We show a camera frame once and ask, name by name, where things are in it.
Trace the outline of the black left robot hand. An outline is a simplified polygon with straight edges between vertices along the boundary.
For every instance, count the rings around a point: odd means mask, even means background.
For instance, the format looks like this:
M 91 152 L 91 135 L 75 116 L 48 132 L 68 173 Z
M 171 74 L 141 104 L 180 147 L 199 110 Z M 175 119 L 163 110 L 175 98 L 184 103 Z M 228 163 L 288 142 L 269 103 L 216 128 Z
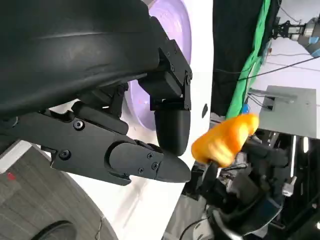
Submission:
M 54 169 L 126 186 L 186 183 L 192 70 L 141 0 L 3 0 L 0 132 L 40 145 Z M 128 83 L 149 94 L 157 144 L 128 136 Z

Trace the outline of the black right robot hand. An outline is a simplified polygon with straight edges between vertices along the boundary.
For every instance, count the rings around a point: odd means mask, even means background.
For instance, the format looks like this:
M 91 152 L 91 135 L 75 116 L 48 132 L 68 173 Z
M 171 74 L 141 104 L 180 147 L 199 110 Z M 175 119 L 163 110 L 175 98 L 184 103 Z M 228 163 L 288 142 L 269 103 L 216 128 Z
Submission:
M 200 186 L 211 206 L 208 222 L 216 240 L 242 240 L 261 230 L 285 203 L 283 188 L 290 179 L 287 152 L 253 140 L 241 151 L 246 154 L 247 167 L 237 172 L 230 187 L 217 179 L 216 163 L 209 165 Z

